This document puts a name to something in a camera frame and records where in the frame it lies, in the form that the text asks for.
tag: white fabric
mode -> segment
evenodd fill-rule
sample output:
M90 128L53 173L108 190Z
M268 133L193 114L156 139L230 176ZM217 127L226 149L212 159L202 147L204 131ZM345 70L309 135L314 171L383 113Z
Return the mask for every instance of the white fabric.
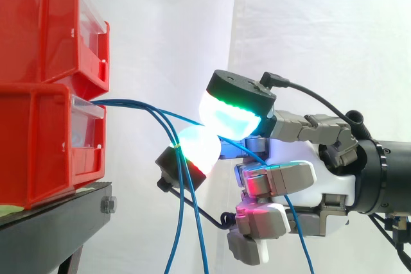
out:
M198 120L198 103L215 69L258 79L282 74L318 91L341 110L361 110L377 139L411 141L410 0L93 0L110 22L110 93ZM277 108L328 112L294 90L275 90ZM136 110L108 108L104 180L118 211L84 246L79 274L162 273L173 243L178 200L155 185L154 160L169 144L161 127ZM176 121L178 130L186 124ZM197 200L214 217L234 210L234 162L218 162ZM270 262L232 257L226 232L203 221L211 273L309 273L296 235L268 242ZM325 239L307 239L317 274L406 273L369 219ZM186 208L172 273L201 273L193 211Z

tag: green tape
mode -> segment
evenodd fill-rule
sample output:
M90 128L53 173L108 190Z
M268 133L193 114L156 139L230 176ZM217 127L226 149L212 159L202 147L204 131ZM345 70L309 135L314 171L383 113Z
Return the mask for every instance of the green tape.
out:
M11 213L21 212L23 210L23 207L18 207L16 205L0 205L0 218Z

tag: screw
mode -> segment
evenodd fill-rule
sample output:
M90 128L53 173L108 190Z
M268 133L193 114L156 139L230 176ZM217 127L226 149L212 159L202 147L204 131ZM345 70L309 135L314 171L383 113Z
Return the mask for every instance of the screw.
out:
M101 212L106 214L116 213L117 198L113 196L103 197L101 200Z

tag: red drawer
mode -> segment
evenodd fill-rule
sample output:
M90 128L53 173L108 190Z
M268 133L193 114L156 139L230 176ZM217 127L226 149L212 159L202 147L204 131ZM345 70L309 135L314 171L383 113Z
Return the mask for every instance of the red drawer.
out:
M0 84L0 205L29 209L104 176L105 109L59 84Z
M63 83L92 99L109 90L109 24L88 0L0 0L0 83Z

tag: robotic hand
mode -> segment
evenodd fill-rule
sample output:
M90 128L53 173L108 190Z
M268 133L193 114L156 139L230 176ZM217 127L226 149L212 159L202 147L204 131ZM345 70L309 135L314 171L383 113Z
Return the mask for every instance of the robotic hand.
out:
M303 117L275 110L272 87L303 91L337 116ZM389 241L411 271L411 259L403 253L403 245L411 241L407 220L411 143L376 141L361 113L344 115L318 94L271 73L254 81L215 71L200 104L200 116L221 138L236 141L266 162L249 159L247 152L221 139L220 159L248 158L234 168L243 188L236 224L227 234L236 259L249 265L265 263L267 239L297 233L294 216L284 207L288 206L284 195L288 195L304 236L327 236L346 225L349 211L369 215L385 233L375 218L382 220L385 229L393 231ZM164 160L164 153L157 163L162 179L170 178L170 162ZM199 178L197 187L205 179L194 167L190 173Z

